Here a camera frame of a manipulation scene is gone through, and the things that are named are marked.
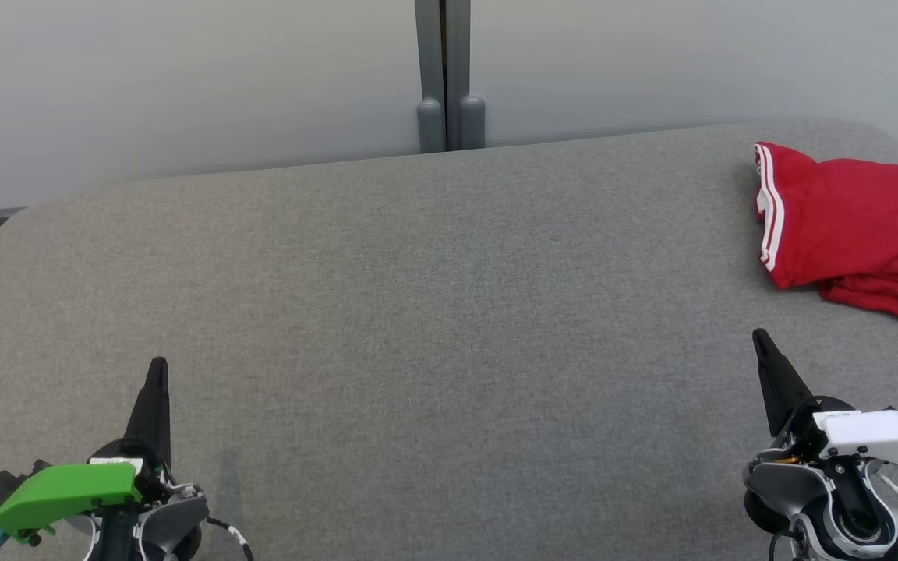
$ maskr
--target black wire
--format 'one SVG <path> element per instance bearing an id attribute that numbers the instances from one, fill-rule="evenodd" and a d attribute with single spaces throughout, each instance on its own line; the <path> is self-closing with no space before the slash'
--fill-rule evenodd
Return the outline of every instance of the black wire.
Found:
<path id="1" fill-rule="evenodd" d="M 771 545 L 769 546 L 769 550 L 767 550 L 767 560 L 774 561 L 774 548 L 778 546 L 778 538 L 792 538 L 798 539 L 799 534 L 795 532 L 790 532 L 788 530 L 778 530 L 771 536 Z"/>
<path id="2" fill-rule="evenodd" d="M 207 524 L 213 524 L 214 526 L 224 528 L 225 530 L 228 530 L 228 532 L 231 532 L 231 534 L 235 536 L 235 539 L 238 539 L 238 535 L 235 535 L 235 532 L 238 532 L 238 530 L 234 529 L 234 526 L 231 526 L 227 522 L 218 520 L 217 518 L 213 518 L 213 516 L 207 516 Z M 254 555 L 252 554 L 252 548 L 249 547 L 249 544 L 242 543 L 242 551 L 243 551 L 243 553 L 245 553 L 245 559 L 247 561 L 254 561 L 255 558 L 254 558 Z"/>
<path id="3" fill-rule="evenodd" d="M 785 424 L 781 426 L 781 430 L 778 431 L 778 436 L 776 437 L 776 443 L 778 440 L 781 440 L 781 443 L 784 443 L 784 438 L 788 436 L 788 431 L 791 429 L 792 422 L 795 422 L 795 418 L 802 413 L 802 409 L 806 408 L 806 405 L 809 405 L 812 401 L 824 401 L 829 399 L 830 401 L 836 401 L 840 405 L 844 405 L 845 408 L 851 408 L 851 405 L 843 399 L 837 399 L 836 397 L 830 397 L 829 395 L 812 395 L 812 397 L 806 397 L 803 401 L 799 401 L 799 405 L 795 406 L 795 409 L 792 409 L 792 415 L 788 415 L 788 419 L 785 420 Z"/>

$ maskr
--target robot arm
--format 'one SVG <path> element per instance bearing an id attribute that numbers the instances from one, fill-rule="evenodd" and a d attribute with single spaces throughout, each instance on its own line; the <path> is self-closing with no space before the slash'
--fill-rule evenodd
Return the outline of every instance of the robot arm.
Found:
<path id="1" fill-rule="evenodd" d="M 0 548 L 11 538 L 36 547 L 40 532 L 67 520 L 90 536 L 86 561 L 189 561 L 200 522 L 228 529 L 253 561 L 238 530 L 210 518 L 207 498 L 171 475 L 168 363 L 155 358 L 122 438 L 86 463 L 37 460 L 30 475 L 0 473 Z"/>
<path id="2" fill-rule="evenodd" d="M 766 331 L 753 340 L 774 441 L 744 469 L 748 515 L 798 559 L 898 559 L 898 507 L 875 492 L 898 494 L 898 411 L 812 395 Z"/>

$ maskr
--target gray padded table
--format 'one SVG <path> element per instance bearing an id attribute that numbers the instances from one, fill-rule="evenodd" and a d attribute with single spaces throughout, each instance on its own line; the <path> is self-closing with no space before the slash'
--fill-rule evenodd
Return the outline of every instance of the gray padded table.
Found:
<path id="1" fill-rule="evenodd" d="M 774 290 L 763 139 L 898 163 L 865 125 L 721 125 L 166 178 L 0 230 L 0 469 L 85 461 L 171 363 L 172 467 L 263 560 L 764 559 L 751 331 L 898 408 L 898 319 Z M 1 559 L 78 561 L 65 526 Z M 204 528 L 203 561 L 241 559 Z"/>

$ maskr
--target red cloth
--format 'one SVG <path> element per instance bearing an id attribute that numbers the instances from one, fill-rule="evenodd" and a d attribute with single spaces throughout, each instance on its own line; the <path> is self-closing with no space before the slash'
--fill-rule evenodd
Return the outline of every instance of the red cloth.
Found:
<path id="1" fill-rule="evenodd" d="M 766 142 L 755 152 L 774 284 L 817 283 L 827 301 L 898 316 L 898 164 L 817 163 Z"/>

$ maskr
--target white stripe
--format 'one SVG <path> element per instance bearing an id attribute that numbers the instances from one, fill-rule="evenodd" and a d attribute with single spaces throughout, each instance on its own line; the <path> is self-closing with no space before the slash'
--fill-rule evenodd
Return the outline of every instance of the white stripe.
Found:
<path id="1" fill-rule="evenodd" d="M 249 545 L 249 540 L 246 540 L 245 536 L 242 536 L 242 533 L 238 532 L 238 528 L 228 524 L 228 532 L 231 532 L 231 535 L 235 536 L 235 540 L 238 540 L 238 543 L 242 544 L 242 547 Z"/>
<path id="2" fill-rule="evenodd" d="M 769 245 L 771 224 L 774 221 L 774 202 L 772 201 L 769 192 L 767 192 L 767 180 L 764 178 L 764 150 L 759 143 L 755 144 L 755 152 L 758 152 L 758 155 L 760 156 L 758 173 L 760 174 L 760 178 L 762 178 L 762 187 L 760 188 L 760 191 L 758 191 L 758 201 L 764 203 L 764 238 L 762 238 L 762 255 L 760 256 L 760 259 L 762 259 L 762 263 L 767 263 L 769 261 L 769 256 L 767 256 L 767 245 Z"/>
<path id="3" fill-rule="evenodd" d="M 764 169 L 762 177 L 766 180 L 767 192 L 774 202 L 774 213 L 776 214 L 774 224 L 771 224 L 771 238 L 769 246 L 767 246 L 767 262 L 764 263 L 764 266 L 767 267 L 767 270 L 774 270 L 778 258 L 778 246 L 781 245 L 781 230 L 785 225 L 785 203 L 781 201 L 781 195 L 778 194 L 778 189 L 774 185 L 774 162 L 771 160 L 771 150 L 762 146 L 762 155 L 765 157 L 762 165 Z"/>

